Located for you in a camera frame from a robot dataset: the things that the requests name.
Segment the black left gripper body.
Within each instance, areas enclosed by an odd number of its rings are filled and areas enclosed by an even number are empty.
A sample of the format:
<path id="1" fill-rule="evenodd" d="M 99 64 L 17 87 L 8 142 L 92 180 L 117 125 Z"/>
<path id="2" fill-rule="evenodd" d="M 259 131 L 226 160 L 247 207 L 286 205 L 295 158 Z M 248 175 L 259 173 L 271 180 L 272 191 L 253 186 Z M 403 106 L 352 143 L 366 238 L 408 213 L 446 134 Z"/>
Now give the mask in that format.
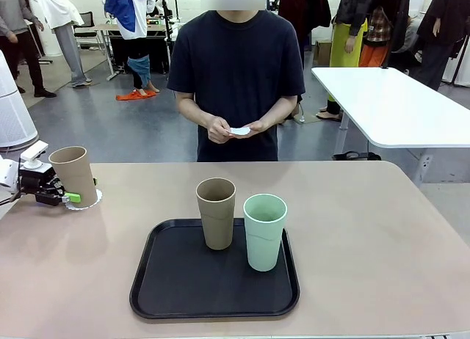
<path id="1" fill-rule="evenodd" d="M 37 169 L 19 168 L 19 190 L 24 194 L 55 194 L 54 177 L 56 173 L 51 165 L 41 165 Z"/>

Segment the person's right hand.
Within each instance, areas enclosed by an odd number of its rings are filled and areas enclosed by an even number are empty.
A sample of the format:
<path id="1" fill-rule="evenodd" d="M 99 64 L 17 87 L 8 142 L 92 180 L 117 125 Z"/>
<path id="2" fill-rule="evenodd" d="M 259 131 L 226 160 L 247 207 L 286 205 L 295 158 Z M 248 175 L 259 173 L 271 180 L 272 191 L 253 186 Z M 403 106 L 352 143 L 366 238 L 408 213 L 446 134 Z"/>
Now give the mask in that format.
<path id="1" fill-rule="evenodd" d="M 206 130 L 209 140 L 219 145 L 225 144 L 232 137 L 231 127 L 221 117 L 210 117 L 206 124 Z"/>

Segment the person's left hand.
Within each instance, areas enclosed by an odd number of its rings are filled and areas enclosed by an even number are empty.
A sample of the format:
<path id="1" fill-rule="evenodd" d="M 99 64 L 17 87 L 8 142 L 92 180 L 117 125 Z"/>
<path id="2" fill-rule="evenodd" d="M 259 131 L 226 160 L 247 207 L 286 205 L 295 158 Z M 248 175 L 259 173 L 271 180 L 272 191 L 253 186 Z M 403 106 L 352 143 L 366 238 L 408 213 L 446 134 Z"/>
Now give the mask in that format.
<path id="1" fill-rule="evenodd" d="M 271 122 L 262 119 L 252 122 L 247 125 L 247 127 L 250 129 L 248 136 L 252 137 L 264 133 L 265 131 L 269 130 L 272 126 L 273 124 Z"/>

